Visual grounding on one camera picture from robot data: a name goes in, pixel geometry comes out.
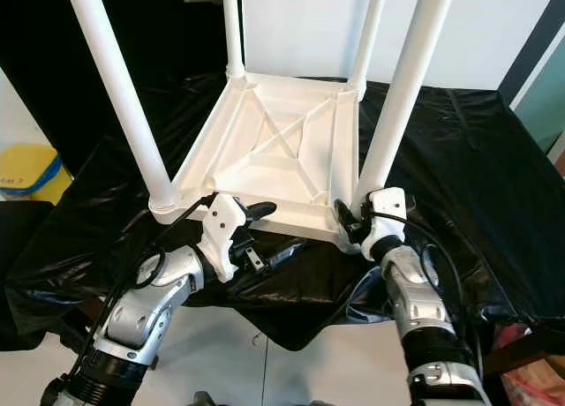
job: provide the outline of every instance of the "yellow container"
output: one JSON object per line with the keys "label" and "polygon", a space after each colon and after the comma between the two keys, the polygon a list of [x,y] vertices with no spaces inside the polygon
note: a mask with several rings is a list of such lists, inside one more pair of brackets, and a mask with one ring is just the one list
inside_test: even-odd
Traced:
{"label": "yellow container", "polygon": [[9,199],[46,200],[56,205],[71,182],[51,146],[16,144],[0,154],[0,192]]}

